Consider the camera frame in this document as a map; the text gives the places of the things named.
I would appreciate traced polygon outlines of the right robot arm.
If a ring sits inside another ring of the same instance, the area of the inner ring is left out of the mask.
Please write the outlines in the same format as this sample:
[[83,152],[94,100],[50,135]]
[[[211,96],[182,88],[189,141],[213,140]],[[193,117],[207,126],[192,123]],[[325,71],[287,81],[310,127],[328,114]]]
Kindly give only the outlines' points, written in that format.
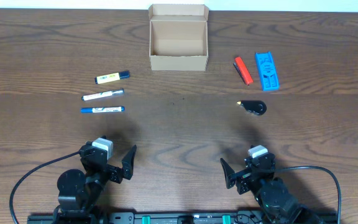
[[315,212],[300,204],[283,180],[275,177],[275,155],[267,152],[248,157],[246,168],[235,172],[223,159],[226,188],[237,187],[238,194],[252,192],[264,213],[263,223],[324,223]]

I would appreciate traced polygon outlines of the red stapler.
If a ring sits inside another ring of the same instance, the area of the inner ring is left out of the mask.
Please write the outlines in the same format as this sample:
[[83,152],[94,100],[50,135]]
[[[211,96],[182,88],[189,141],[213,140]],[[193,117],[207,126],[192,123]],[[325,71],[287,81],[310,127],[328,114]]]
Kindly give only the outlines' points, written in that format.
[[236,57],[234,59],[234,67],[246,85],[249,86],[251,83],[254,82],[241,57]]

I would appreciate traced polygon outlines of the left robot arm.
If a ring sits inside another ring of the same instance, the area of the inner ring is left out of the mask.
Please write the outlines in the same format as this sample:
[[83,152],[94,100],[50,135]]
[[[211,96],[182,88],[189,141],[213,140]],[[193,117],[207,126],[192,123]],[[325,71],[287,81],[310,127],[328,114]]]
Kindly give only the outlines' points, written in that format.
[[113,142],[106,136],[88,141],[78,151],[84,172],[70,169],[57,180],[59,212],[54,223],[109,223],[109,215],[96,206],[108,182],[120,184],[130,180],[134,172],[137,146],[122,159],[122,166],[108,164],[113,155]]

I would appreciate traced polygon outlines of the cardboard box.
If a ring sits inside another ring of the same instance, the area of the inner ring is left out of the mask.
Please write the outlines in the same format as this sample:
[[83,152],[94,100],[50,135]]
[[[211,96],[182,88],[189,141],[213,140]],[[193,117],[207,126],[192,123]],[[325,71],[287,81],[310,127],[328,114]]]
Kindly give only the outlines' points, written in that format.
[[154,71],[205,71],[208,16],[204,4],[149,7],[149,59]]

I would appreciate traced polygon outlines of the black tape dispenser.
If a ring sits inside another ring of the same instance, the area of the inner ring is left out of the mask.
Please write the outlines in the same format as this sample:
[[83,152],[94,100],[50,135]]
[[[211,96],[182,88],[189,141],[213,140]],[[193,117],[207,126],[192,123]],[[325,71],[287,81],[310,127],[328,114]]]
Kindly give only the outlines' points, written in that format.
[[242,100],[238,101],[237,104],[243,107],[247,112],[257,116],[263,115],[267,110],[266,104],[260,100]]

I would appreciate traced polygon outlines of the blue plastic holder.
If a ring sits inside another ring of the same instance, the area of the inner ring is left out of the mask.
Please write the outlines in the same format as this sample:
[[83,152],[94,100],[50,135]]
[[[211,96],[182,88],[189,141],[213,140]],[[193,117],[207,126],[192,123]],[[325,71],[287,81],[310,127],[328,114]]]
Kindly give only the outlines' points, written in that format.
[[255,61],[263,91],[275,91],[280,88],[278,75],[271,52],[256,53]]

